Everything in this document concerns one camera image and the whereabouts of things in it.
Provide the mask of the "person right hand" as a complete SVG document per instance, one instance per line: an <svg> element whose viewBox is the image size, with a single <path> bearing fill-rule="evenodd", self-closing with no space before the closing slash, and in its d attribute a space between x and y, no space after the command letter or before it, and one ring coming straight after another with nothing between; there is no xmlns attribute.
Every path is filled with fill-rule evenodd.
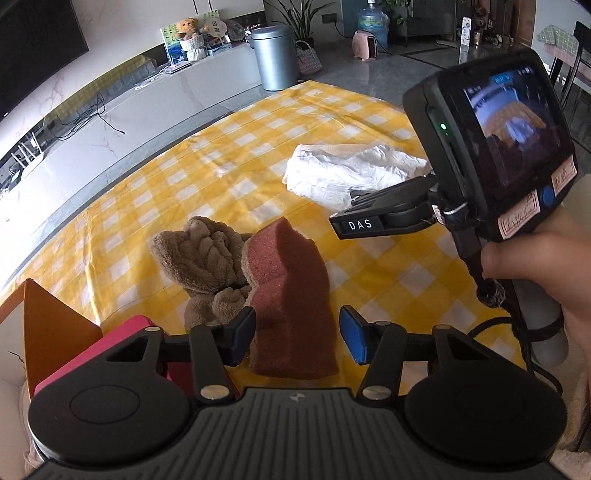
<svg viewBox="0 0 591 480"><path fill-rule="evenodd" d="M590 176L578 180L565 205L535 232L487 244L483 274L492 279L530 280L563 309L566 330L585 361L590 379Z"/></svg>

